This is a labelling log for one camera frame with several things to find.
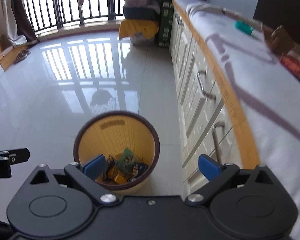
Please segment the yellow snack bag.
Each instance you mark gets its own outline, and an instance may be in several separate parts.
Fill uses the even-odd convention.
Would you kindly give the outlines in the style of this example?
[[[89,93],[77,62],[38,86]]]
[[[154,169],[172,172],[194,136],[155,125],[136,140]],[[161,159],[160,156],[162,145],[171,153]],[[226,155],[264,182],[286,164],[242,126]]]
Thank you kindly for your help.
[[[117,185],[122,185],[127,183],[128,177],[126,176],[125,173],[121,172],[118,170],[116,166],[111,167],[107,172],[106,172],[106,178],[107,181],[117,184]]]

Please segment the blue Pepsi can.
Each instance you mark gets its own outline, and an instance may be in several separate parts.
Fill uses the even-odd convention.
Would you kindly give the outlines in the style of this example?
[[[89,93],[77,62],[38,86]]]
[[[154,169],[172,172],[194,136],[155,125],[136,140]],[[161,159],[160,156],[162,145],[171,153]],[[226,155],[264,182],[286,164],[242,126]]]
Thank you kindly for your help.
[[[128,182],[133,182],[137,180],[141,175],[143,175],[148,169],[148,165],[144,163],[135,163],[132,168],[132,173],[128,177]]]

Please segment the yellow trash bin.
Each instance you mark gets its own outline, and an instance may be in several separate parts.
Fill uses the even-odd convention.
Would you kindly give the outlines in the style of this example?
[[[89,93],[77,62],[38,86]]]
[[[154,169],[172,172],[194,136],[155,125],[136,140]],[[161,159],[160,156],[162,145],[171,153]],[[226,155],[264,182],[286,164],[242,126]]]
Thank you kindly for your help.
[[[95,181],[115,194],[132,195],[147,184],[160,155],[158,134],[144,117],[129,111],[111,111],[92,118],[79,131],[73,156],[74,161],[82,164],[99,154],[117,160],[125,149],[132,151],[140,163],[148,165],[147,170],[130,183],[115,185],[103,181],[102,176]]]

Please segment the white drawer cabinet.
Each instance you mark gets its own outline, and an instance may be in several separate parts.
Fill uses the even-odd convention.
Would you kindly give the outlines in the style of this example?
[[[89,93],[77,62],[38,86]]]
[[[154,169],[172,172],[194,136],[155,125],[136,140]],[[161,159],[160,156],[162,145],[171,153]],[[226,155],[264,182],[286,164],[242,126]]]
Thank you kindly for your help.
[[[242,161],[217,81],[179,7],[174,7],[170,52],[179,114],[183,195],[187,196],[208,182],[198,168],[201,154],[223,164],[241,166]]]

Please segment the pair of slippers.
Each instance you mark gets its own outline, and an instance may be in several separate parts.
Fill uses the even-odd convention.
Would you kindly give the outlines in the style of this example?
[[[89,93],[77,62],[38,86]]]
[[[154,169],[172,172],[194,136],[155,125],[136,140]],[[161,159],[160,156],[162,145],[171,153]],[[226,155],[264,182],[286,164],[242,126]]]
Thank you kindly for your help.
[[[13,63],[17,64],[20,61],[23,61],[31,54],[31,51],[29,49],[24,49],[21,52],[18,53],[17,57],[14,59]]]

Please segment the patterned bed sheet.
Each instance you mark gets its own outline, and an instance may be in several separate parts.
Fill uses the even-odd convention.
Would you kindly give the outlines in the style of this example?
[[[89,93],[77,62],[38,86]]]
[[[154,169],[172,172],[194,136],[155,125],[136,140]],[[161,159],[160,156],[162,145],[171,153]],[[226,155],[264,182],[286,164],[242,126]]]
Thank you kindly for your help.
[[[205,2],[186,7],[193,33],[221,89],[244,168],[267,165],[299,211],[300,82],[267,48],[261,32],[235,27],[237,14]]]

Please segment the brown curtain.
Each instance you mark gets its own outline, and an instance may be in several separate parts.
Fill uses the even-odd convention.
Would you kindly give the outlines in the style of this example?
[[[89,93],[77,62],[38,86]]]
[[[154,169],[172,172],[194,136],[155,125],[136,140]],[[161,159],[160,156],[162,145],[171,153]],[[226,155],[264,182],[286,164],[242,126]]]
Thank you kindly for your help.
[[[14,47],[38,42],[22,0],[1,0],[5,36]]]

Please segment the red snack packet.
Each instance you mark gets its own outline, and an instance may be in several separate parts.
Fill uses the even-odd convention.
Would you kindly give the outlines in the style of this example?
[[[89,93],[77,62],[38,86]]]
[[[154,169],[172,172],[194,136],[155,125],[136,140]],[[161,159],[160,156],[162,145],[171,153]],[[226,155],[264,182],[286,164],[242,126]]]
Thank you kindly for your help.
[[[300,62],[289,55],[281,56],[280,62],[300,82]]]

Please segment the brown cardboard piece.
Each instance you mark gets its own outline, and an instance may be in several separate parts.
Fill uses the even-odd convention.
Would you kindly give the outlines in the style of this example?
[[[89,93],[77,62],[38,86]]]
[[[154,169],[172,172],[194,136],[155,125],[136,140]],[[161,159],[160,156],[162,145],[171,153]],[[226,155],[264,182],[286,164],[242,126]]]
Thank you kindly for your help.
[[[286,55],[295,47],[293,39],[284,26],[280,25],[274,30],[262,23],[261,30],[267,47],[276,56]]]

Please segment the black balcony railing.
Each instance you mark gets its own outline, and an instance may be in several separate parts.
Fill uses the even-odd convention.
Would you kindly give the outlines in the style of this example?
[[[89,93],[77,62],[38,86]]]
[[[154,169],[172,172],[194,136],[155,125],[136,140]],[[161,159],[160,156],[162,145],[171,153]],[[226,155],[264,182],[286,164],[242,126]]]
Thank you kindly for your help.
[[[122,20],[125,0],[22,0],[36,35],[58,29]]]

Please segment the teal round lid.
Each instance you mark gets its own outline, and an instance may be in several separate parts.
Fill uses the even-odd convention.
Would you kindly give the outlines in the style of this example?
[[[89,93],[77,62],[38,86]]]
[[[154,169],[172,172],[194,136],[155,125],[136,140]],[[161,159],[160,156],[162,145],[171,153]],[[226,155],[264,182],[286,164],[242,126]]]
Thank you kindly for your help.
[[[242,22],[242,21],[236,21],[235,28],[242,31],[243,33],[245,33],[247,35],[251,35],[253,32],[253,27],[251,27],[250,25],[248,25],[247,23]]]

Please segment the yellow cloth covered box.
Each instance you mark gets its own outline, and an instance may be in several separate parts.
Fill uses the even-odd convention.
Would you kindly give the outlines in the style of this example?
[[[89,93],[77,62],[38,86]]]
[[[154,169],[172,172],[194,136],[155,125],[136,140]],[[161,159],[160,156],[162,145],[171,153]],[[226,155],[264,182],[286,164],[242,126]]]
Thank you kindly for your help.
[[[158,31],[157,21],[125,19],[119,27],[119,40],[129,38],[133,46],[152,46]]]

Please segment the green cardboard box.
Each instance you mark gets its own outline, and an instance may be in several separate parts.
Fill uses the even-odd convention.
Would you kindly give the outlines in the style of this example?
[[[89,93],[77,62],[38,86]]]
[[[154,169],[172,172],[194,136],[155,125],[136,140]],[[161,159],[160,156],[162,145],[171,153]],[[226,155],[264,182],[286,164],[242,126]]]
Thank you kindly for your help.
[[[163,2],[160,9],[158,45],[163,48],[168,48],[170,46],[174,6],[171,2]]]

